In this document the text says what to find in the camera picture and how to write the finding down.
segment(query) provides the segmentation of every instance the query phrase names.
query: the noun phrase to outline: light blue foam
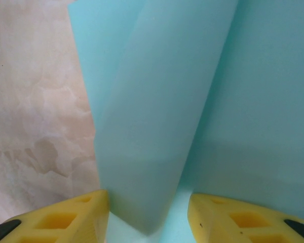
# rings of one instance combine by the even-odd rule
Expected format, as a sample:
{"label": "light blue foam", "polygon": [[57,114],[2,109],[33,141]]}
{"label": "light blue foam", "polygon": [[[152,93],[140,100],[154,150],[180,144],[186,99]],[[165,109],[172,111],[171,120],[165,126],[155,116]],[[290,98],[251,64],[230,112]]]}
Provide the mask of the light blue foam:
{"label": "light blue foam", "polygon": [[236,4],[70,5],[110,243],[191,242],[194,191],[304,217],[304,1]]}
{"label": "light blue foam", "polygon": [[78,1],[69,12],[116,215],[109,227],[123,220],[149,241],[175,195],[236,1],[127,2]]}

